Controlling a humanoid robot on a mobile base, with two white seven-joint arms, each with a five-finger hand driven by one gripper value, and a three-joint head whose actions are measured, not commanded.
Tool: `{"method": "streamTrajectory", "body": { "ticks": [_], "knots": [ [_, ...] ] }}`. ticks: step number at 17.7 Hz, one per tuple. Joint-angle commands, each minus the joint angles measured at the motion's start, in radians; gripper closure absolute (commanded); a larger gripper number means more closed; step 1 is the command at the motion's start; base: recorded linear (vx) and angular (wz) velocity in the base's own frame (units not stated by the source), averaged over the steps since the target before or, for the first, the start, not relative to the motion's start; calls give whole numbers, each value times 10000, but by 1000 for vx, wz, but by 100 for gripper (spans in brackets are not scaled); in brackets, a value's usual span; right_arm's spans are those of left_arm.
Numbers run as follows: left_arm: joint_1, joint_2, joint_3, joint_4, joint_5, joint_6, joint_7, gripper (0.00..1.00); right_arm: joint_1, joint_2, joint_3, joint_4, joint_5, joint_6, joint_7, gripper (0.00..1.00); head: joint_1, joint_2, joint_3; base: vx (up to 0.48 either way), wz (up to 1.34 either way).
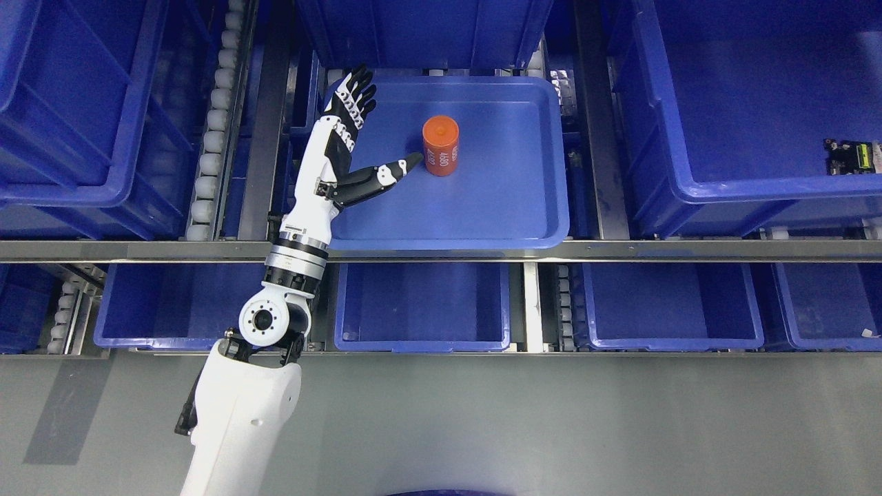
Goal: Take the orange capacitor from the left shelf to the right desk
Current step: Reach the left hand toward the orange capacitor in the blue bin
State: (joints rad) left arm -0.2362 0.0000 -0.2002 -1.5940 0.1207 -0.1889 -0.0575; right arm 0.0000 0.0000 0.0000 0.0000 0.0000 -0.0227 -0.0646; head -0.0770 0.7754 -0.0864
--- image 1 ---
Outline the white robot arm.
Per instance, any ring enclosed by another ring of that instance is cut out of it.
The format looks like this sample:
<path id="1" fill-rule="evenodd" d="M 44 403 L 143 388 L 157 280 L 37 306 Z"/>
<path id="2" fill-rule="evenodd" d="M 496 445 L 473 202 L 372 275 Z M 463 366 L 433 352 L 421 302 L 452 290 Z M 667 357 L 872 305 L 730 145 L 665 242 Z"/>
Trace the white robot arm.
<path id="1" fill-rule="evenodd" d="M 261 288 L 214 343 L 194 389 L 194 446 L 183 495 L 258 494 L 278 436 L 295 411 L 309 301 L 327 266 L 328 230 L 284 229 L 265 261 Z"/>

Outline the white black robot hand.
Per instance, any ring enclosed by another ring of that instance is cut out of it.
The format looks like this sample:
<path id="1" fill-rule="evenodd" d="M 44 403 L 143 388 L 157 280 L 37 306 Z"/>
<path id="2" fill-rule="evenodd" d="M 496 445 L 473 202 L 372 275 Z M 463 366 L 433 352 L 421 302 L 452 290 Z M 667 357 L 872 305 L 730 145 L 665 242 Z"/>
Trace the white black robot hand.
<path id="1" fill-rule="evenodd" d="M 344 209 L 394 188 L 423 161 L 422 153 L 351 172 L 353 151 L 367 116 L 377 107 L 373 72 L 365 65 L 337 82 L 311 129 L 300 160 L 295 204 L 283 216 L 277 244 L 331 244 L 331 223 Z"/>

